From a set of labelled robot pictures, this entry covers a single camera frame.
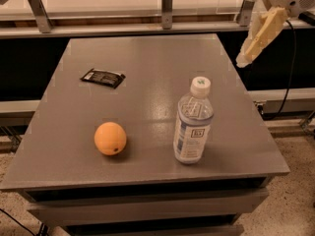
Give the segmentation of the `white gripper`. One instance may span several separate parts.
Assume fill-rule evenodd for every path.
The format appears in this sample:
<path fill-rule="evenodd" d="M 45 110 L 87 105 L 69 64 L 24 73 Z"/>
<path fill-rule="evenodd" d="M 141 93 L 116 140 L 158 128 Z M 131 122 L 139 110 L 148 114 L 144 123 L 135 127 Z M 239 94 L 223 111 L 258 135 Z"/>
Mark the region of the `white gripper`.
<path fill-rule="evenodd" d="M 288 18 L 297 17 L 315 7 L 315 0 L 269 0 L 269 2 L 271 7 L 267 12 L 257 12 L 253 16 L 248 36 L 236 57 L 236 65 L 239 68 L 251 64 L 276 39 Z"/>

